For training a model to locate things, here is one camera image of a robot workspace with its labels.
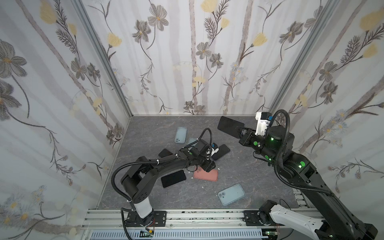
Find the pink phone case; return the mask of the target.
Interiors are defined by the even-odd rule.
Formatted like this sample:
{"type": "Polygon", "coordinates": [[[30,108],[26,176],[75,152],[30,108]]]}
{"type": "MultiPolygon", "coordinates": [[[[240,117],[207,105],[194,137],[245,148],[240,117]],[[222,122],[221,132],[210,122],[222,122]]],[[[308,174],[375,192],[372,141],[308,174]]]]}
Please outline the pink phone case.
{"type": "Polygon", "coordinates": [[[199,180],[217,182],[219,173],[217,170],[211,170],[210,172],[206,172],[201,167],[198,167],[197,170],[194,172],[193,177],[199,180]]]}

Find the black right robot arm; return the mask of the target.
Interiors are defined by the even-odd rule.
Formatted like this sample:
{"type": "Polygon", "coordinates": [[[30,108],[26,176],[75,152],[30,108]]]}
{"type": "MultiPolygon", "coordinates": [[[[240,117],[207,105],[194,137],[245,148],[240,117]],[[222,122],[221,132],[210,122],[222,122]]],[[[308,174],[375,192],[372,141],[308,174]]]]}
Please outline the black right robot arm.
{"type": "Polygon", "coordinates": [[[284,225],[313,240],[377,237],[377,228],[359,220],[326,185],[316,167],[305,156],[289,149],[294,136],[287,128],[274,126],[261,136],[252,129],[236,127],[236,137],[242,146],[253,148],[259,160],[273,166],[282,183],[300,190],[323,216],[323,220],[311,220],[268,200],[258,212],[257,219],[262,225],[284,225]]]}

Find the blue-edged phone handled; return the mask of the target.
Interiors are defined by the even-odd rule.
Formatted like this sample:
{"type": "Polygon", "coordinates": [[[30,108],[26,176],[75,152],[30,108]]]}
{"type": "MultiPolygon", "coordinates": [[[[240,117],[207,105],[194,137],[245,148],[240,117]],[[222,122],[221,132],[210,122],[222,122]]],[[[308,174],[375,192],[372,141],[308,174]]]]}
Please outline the blue-edged phone handled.
{"type": "Polygon", "coordinates": [[[234,138],[240,139],[244,123],[222,116],[219,120],[217,129],[234,138]]]}

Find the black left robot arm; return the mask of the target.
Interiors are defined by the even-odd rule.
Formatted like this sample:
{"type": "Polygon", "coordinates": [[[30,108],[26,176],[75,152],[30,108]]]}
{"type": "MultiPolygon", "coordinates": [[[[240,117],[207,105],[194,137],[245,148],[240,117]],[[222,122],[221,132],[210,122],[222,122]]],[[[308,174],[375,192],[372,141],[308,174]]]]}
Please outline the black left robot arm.
{"type": "Polygon", "coordinates": [[[192,146],[182,148],[174,155],[156,160],[138,160],[120,166],[113,172],[111,183],[115,191],[127,199],[140,218],[142,225],[148,225],[154,217],[154,209],[149,195],[158,178],[173,171],[187,169],[191,166],[201,167],[210,172],[216,167],[211,160],[212,146],[192,146]]]}

